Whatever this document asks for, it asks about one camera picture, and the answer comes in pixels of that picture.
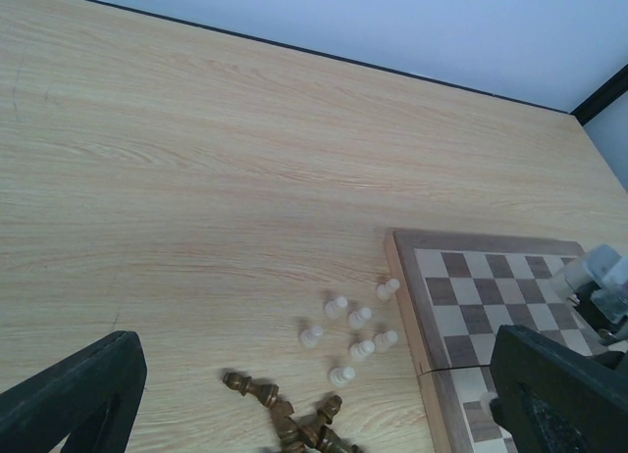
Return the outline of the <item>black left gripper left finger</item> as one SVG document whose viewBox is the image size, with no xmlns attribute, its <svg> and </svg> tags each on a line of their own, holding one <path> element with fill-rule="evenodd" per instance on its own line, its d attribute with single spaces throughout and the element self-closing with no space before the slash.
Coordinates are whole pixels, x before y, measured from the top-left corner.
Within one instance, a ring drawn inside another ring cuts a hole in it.
<svg viewBox="0 0 628 453">
<path fill-rule="evenodd" d="M 124 452 L 145 382 L 138 334 L 114 331 L 1 393 L 1 450 Z"/>
</svg>

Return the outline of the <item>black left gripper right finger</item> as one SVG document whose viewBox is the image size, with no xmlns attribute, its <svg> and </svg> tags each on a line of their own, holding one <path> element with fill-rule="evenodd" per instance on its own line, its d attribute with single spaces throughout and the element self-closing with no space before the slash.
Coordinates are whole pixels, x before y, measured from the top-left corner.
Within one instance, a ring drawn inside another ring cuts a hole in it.
<svg viewBox="0 0 628 453">
<path fill-rule="evenodd" d="M 625 452 L 627 354 L 581 355 L 523 326 L 497 332 L 490 414 L 519 452 Z"/>
</svg>

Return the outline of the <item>white chess piece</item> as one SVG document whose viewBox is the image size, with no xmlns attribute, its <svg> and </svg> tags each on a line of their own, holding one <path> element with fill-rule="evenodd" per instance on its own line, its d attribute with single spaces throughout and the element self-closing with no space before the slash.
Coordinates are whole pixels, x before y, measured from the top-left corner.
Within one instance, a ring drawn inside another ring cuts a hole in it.
<svg viewBox="0 0 628 453">
<path fill-rule="evenodd" d="M 376 295 L 381 301 L 389 301 L 400 288 L 400 282 L 396 278 L 390 278 L 380 283 L 376 288 Z"/>
</svg>

